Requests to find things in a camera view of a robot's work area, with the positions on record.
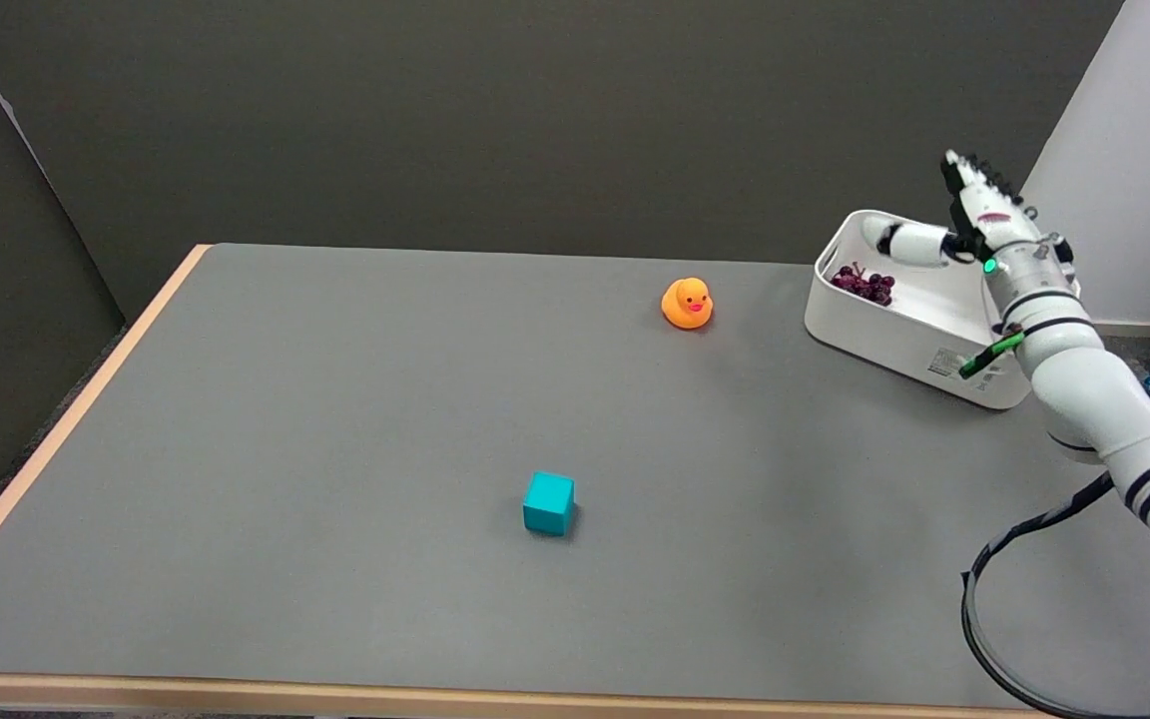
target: orange rubber duck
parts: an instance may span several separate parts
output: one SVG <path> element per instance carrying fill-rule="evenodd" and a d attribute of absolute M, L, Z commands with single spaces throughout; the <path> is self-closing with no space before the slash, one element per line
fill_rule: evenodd
<path fill-rule="evenodd" d="M 697 330 L 713 315 L 713 299 L 707 296 L 707 284 L 698 277 L 683 277 L 668 285 L 659 308 L 668 322 L 684 330 Z"/>

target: wooden table trim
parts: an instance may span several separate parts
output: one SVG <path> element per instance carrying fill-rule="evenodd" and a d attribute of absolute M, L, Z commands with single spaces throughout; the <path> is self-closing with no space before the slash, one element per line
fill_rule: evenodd
<path fill-rule="evenodd" d="M 91 382 L 74 399 L 0 495 L 0 527 L 38 474 L 78 426 L 95 398 L 136 350 L 140 338 L 179 290 L 210 245 L 195 246 L 168 278 L 145 313 L 117 343 Z M 821 702 L 716 701 L 684 697 L 574 695 L 574 693 L 497 693 L 435 688 L 365 687 L 240 682 L 224 679 L 72 678 L 0 674 L 0 705 L 52 707 L 191 709 L 247 714 L 428 716 L 494 719 L 716 719 L 765 716 L 784 719 L 1028 719 L 1027 710 L 821 704 Z"/>
<path fill-rule="evenodd" d="M 29 488 L 33 485 L 33 481 L 38 479 L 38 474 L 46 467 L 47 461 L 51 461 L 52 457 L 56 454 L 56 450 L 60 450 L 60 445 L 64 444 L 64 441 L 69 438 L 69 433 L 74 431 L 74 428 L 78 426 L 79 420 L 83 419 L 83 414 L 87 413 L 87 410 L 91 408 L 95 398 L 100 396 L 105 385 L 108 385 L 110 378 L 114 378 L 114 374 L 117 373 L 118 368 L 123 366 L 124 360 L 126 360 L 126 355 L 131 354 L 132 350 L 136 350 L 136 345 L 145 336 L 147 329 L 150 329 L 150 324 L 154 323 L 156 318 L 159 318 L 159 314 L 168 305 L 171 296 L 179 290 L 179 285 L 189 277 L 189 273 L 192 273 L 194 266 L 201 260 L 201 255 L 209 248 L 210 245 L 199 245 L 189 251 L 183 262 L 179 262 L 178 268 L 175 269 L 175 273 L 171 273 L 168 282 L 163 284 L 162 290 L 154 296 L 154 300 L 150 301 L 150 306 L 146 306 L 145 313 L 141 313 L 140 318 L 126 330 L 122 342 L 118 342 L 114 351 L 109 352 L 109 358 L 105 360 L 105 364 L 99 369 L 95 369 L 91 382 L 87 382 L 83 391 L 78 392 L 78 396 L 74 398 L 72 405 L 69 405 L 69 410 L 64 410 L 64 414 L 60 415 L 56 426 L 51 428 L 44 441 L 38 444 L 37 450 L 33 450 L 33 454 L 29 456 L 29 460 L 20 468 L 17 476 L 13 477 L 8 487 L 3 489 L 3 494 L 0 495 L 0 527 L 3 526 L 3 521 L 8 518 L 8 514 L 15 510 L 24 492 L 29 491 Z"/>
<path fill-rule="evenodd" d="M 1032 719 L 1035 716 L 1033 711 L 1013 709 L 36 674 L 0 674 L 0 704 L 64 709 L 175 709 L 243 714 L 427 716 L 430 719 L 659 719 L 664 716 L 684 719 L 731 716 L 783 719 Z"/>

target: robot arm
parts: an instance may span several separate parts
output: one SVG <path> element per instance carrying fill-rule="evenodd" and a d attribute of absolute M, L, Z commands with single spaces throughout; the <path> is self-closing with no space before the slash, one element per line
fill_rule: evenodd
<path fill-rule="evenodd" d="M 1045 413 L 1051 441 L 1070 457 L 1103 464 L 1126 506 L 1150 527 L 1150 397 L 1098 331 L 1072 290 L 1072 250 L 1041 236 L 1004 178 L 949 151 L 941 165 L 956 231 L 872 217 L 864 238 L 896 262 L 938 268 L 982 262 L 1003 331 Z"/>

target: gray table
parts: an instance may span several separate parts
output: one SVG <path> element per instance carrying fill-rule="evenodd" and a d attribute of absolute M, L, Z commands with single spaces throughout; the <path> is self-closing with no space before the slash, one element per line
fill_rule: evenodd
<path fill-rule="evenodd" d="M 716 309 L 683 332 L 658 299 L 690 274 Z M 205 679 L 161 702 L 1015 706 L 966 650 L 958 573 L 1094 469 L 1055 454 L 1030 400 L 990 413 L 814 342 L 808 277 L 198 251 L 0 502 L 0 701 L 154 704 L 128 687 Z M 575 479 L 573 536 L 521 526 L 537 469 Z M 1150 533 L 1119 502 L 1020 542 L 980 591 L 996 649 L 1046 690 L 1150 707 Z"/>

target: grapes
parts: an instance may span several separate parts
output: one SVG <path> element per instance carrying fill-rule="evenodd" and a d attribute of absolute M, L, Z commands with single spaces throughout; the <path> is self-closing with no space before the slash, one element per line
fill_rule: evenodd
<path fill-rule="evenodd" d="M 831 277 L 831 286 L 862 297 L 875 305 L 889 306 L 891 301 L 890 290 L 895 286 L 895 277 L 873 273 L 864 278 L 864 273 L 866 269 L 860 268 L 858 262 L 843 265 L 836 269 L 836 274 Z"/>

